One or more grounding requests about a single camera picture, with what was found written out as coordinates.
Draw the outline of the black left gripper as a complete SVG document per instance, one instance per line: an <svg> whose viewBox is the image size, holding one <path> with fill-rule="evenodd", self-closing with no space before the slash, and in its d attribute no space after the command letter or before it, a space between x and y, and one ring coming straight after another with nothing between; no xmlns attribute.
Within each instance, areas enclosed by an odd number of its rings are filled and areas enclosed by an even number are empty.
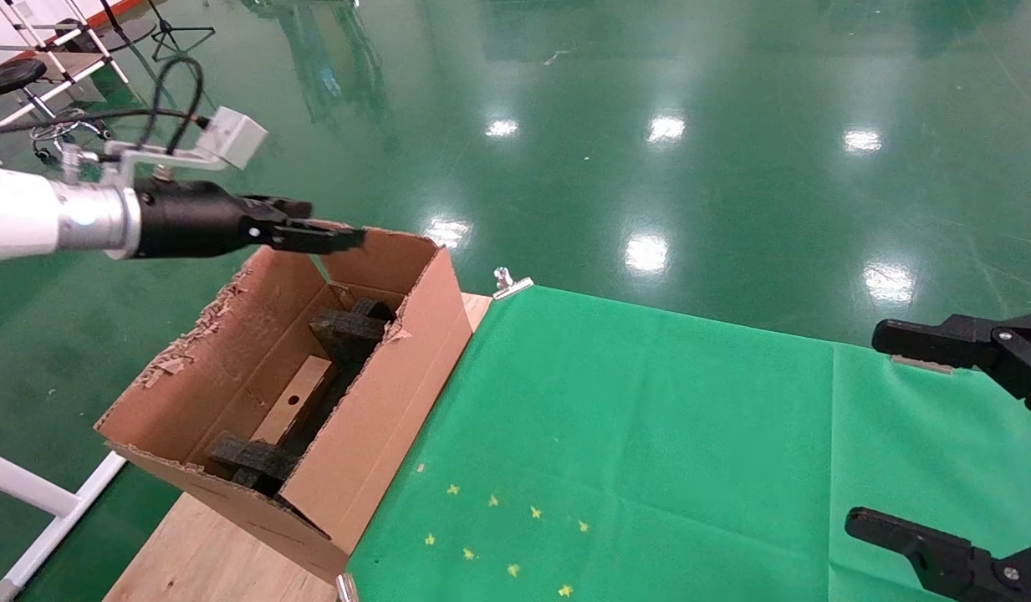
<svg viewBox="0 0 1031 602"><path fill-rule="evenodd" d="M242 250L256 242L273 250L318 256L355 250L366 230L304 221L312 202L279 196L233 196L206 181L134 183L140 209L140 236L134 258L209 258ZM260 227L259 222L269 222Z"/></svg>

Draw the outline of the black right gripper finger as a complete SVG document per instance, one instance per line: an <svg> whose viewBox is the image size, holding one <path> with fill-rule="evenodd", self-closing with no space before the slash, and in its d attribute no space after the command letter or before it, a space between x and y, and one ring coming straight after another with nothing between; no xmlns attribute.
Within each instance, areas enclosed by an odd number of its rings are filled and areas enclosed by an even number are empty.
<svg viewBox="0 0 1031 602"><path fill-rule="evenodd" d="M937 325L885 319L875 325L871 345L932 365L982 370L1031 412L1031 314L1005 320L952 314Z"/></svg>
<svg viewBox="0 0 1031 602"><path fill-rule="evenodd" d="M1003 558L966 538L874 509L849 511L845 529L904 556L924 590L954 601L1031 601L1031 546Z"/></svg>

